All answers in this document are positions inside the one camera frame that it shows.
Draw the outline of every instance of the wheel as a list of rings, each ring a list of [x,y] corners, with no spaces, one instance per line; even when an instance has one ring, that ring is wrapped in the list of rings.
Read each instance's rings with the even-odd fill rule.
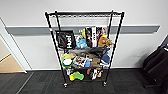
[[[103,82],[103,86],[107,86],[107,82]]]
[[[68,86],[68,84],[67,84],[67,83],[65,83],[65,84],[64,84],[64,87],[66,88],[67,86]]]

